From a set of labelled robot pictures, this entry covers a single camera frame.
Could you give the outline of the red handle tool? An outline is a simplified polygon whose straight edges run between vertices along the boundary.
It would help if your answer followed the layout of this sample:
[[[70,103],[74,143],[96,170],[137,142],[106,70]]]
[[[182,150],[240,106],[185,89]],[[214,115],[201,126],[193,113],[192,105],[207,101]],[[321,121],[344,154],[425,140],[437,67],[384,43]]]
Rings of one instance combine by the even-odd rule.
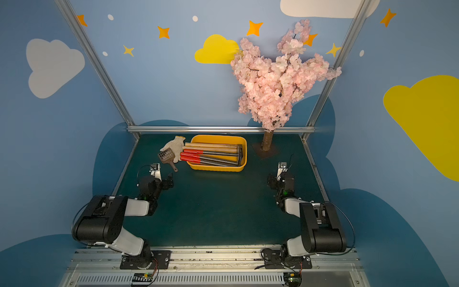
[[[200,161],[203,161],[203,160],[205,160],[205,161],[214,161],[214,162],[225,163],[225,164],[233,165],[233,166],[237,166],[237,165],[240,164],[239,161],[232,161],[232,160],[220,159],[220,158],[216,158],[216,157],[208,157],[208,156],[205,156],[205,155],[191,154],[191,153],[181,153],[180,157],[195,158],[195,159],[199,159]]]
[[[181,157],[180,159],[182,161],[190,162],[194,165],[221,166],[221,167],[236,167],[237,166],[237,163],[233,163],[233,162],[206,160],[206,159],[198,159],[198,158],[192,158],[192,157]]]
[[[196,154],[196,155],[218,155],[218,156],[227,156],[227,157],[241,157],[241,153],[225,153],[220,151],[204,151],[198,149],[185,149],[183,153],[187,154]]]

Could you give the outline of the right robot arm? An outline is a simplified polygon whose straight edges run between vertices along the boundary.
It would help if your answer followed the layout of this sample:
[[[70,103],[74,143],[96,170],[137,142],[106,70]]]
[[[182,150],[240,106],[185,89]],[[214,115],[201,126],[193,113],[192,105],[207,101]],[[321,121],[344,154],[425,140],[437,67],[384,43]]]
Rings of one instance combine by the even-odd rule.
[[[335,204],[326,201],[308,202],[295,195],[295,178],[283,171],[278,175],[270,174],[267,184],[276,190],[276,205],[282,212],[300,219],[300,235],[284,244],[284,251],[290,257],[302,257],[310,254],[341,256],[355,248],[356,239],[348,244]]]

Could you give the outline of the wooden handle hoe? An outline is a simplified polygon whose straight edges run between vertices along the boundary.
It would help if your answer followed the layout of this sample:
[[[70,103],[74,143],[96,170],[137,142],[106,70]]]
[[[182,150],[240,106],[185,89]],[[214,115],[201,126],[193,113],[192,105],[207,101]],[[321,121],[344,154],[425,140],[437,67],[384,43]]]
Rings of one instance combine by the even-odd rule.
[[[228,154],[236,154],[239,152],[239,149],[236,148],[213,148],[213,147],[190,147],[185,146],[183,152],[191,152],[191,153],[228,153]]]
[[[185,146],[190,147],[213,147],[213,148],[239,148],[237,144],[222,144],[222,143],[197,143],[197,142],[187,142]]]

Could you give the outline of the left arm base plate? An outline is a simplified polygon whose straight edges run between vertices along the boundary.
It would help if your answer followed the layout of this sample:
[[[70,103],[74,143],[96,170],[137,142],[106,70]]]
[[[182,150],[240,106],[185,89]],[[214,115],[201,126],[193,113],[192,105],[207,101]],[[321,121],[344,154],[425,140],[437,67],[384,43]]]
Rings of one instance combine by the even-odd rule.
[[[167,270],[172,251],[153,250],[149,254],[137,256],[123,255],[121,257],[121,270]]]

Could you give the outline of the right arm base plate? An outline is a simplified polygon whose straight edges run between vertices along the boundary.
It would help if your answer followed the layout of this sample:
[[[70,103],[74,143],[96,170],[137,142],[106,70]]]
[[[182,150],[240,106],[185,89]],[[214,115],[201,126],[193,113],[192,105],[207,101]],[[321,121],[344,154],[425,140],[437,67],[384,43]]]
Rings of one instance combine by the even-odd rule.
[[[284,248],[271,249],[264,248],[261,251],[264,262],[262,268],[266,269],[312,269],[311,258],[306,255],[293,257]]]

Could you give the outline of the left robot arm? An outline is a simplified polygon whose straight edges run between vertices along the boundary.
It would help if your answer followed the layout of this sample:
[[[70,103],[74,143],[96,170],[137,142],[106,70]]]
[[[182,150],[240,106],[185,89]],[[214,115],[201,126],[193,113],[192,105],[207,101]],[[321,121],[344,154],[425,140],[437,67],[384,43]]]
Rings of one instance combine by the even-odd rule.
[[[152,216],[158,207],[160,194],[174,187],[173,176],[165,179],[149,175],[138,182],[139,196],[94,196],[72,224],[73,238],[86,245],[104,245],[125,256],[135,258],[145,268],[153,262],[149,243],[128,232],[124,219]]]

